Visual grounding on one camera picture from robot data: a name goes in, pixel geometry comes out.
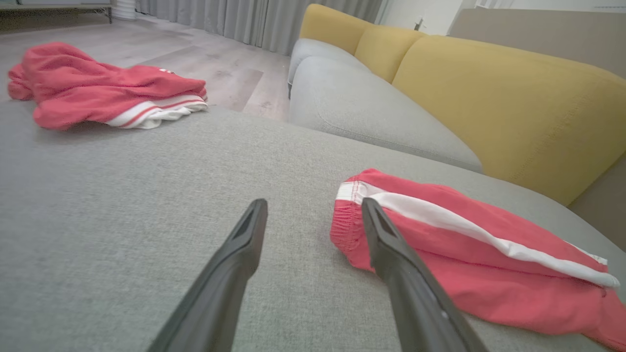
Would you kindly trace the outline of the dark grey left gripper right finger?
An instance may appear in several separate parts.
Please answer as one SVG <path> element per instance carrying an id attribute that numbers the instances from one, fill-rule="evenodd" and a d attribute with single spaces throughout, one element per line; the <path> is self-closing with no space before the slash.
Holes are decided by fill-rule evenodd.
<path id="1" fill-rule="evenodd" d="M 427 265 L 373 198 L 361 205 L 371 266 L 389 292 L 403 352 L 485 352 Z"/>

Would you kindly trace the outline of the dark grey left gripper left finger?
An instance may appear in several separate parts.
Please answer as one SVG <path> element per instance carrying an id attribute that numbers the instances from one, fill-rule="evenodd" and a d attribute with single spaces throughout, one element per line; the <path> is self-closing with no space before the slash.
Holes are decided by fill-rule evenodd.
<path id="1" fill-rule="evenodd" d="M 268 202 L 255 199 L 172 312 L 150 352 L 229 352 L 248 280 L 259 267 Z"/>

